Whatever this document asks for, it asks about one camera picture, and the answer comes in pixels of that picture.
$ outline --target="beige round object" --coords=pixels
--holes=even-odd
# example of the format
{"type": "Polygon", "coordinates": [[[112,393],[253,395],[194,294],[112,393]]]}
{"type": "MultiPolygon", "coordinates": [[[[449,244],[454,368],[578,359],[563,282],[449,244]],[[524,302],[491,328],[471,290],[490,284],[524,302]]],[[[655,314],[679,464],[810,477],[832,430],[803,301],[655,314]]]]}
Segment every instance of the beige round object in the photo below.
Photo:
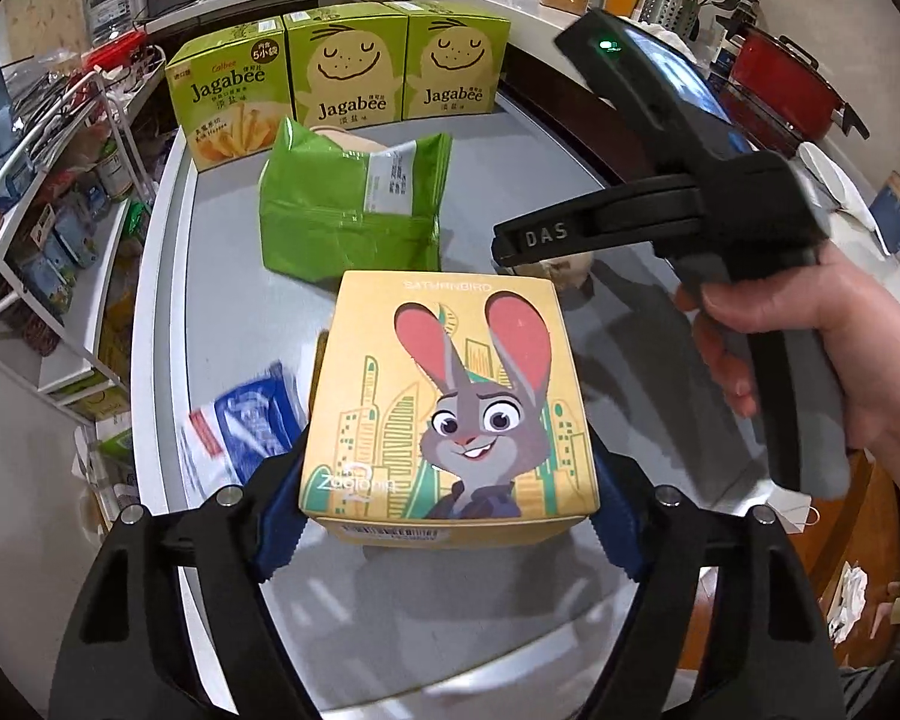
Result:
{"type": "Polygon", "coordinates": [[[567,287],[581,288],[590,274],[592,265],[593,252],[585,251],[566,257],[554,257],[552,260],[542,260],[538,263],[518,265],[514,270],[520,276],[549,279],[558,290],[565,290],[567,287]]]}
{"type": "Polygon", "coordinates": [[[352,132],[347,132],[346,129],[340,129],[339,127],[311,127],[310,129],[312,132],[316,132],[317,135],[329,138],[346,151],[365,151],[368,154],[372,154],[375,151],[386,150],[386,146],[381,146],[379,143],[367,138],[361,138],[359,135],[354,135],[352,132]]]}

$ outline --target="human hand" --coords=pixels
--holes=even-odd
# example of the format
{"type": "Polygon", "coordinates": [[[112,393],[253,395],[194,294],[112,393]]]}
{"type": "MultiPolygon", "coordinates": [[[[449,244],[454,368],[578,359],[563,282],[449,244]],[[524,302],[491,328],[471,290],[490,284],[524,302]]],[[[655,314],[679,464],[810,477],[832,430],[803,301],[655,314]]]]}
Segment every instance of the human hand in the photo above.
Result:
{"type": "MultiPolygon", "coordinates": [[[[727,403],[748,418],[758,411],[749,367],[728,354],[716,322],[741,333],[816,328],[845,393],[847,443],[873,447],[900,442],[900,304],[831,242],[820,264],[771,278],[703,286],[693,337],[727,403]]],[[[684,288],[674,296],[684,312],[698,308],[684,288]]]]}

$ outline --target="rabbit eye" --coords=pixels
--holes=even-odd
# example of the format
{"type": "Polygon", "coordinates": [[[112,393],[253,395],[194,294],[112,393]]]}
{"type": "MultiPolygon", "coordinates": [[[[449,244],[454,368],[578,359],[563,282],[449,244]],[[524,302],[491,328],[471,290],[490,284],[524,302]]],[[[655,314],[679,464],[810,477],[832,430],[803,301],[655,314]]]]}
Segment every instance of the rabbit eye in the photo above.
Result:
{"type": "Polygon", "coordinates": [[[430,421],[441,436],[451,436],[457,432],[457,418],[450,412],[437,412],[430,421]]]}
{"type": "Polygon", "coordinates": [[[509,400],[498,400],[484,412],[484,429],[494,433],[510,430],[520,424],[520,410],[509,400]]]}

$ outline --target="metal utensil holder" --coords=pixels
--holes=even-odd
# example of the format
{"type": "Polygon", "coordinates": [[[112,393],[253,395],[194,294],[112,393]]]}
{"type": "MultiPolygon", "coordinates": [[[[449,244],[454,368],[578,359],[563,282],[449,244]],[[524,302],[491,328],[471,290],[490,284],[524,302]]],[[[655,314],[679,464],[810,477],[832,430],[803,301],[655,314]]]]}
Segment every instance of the metal utensil holder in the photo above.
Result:
{"type": "Polygon", "coordinates": [[[700,3],[692,0],[644,0],[639,20],[658,23],[686,40],[698,15],[700,3]]]}

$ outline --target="gray grip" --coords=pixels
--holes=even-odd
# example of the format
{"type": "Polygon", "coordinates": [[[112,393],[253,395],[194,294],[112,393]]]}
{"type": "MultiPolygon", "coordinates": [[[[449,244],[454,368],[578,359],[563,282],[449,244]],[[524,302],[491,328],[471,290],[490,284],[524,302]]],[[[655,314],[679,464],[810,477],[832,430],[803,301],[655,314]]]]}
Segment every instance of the gray grip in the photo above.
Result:
{"type": "MultiPolygon", "coordinates": [[[[672,261],[672,265],[677,277],[697,300],[700,300],[701,284],[704,282],[730,283],[727,266],[713,252],[680,257],[672,261]]],[[[758,393],[767,391],[765,377],[775,375],[775,365],[768,370],[758,370],[748,337],[725,327],[722,327],[722,333],[727,351],[746,362],[754,372],[758,393]]],[[[814,330],[787,330],[782,336],[797,411],[799,491],[819,498],[840,498],[850,487],[840,382],[826,356],[819,333],[814,330]]],[[[769,408],[764,397],[760,400],[763,408],[769,408]]],[[[777,417],[786,419],[788,415],[777,417]]],[[[766,443],[768,448],[771,445],[780,446],[780,442],[768,442],[762,421],[754,420],[754,432],[757,440],[766,443]]],[[[794,475],[781,471],[793,459],[776,457],[768,460],[775,482],[793,487],[786,480],[794,479],[794,475]]]]}

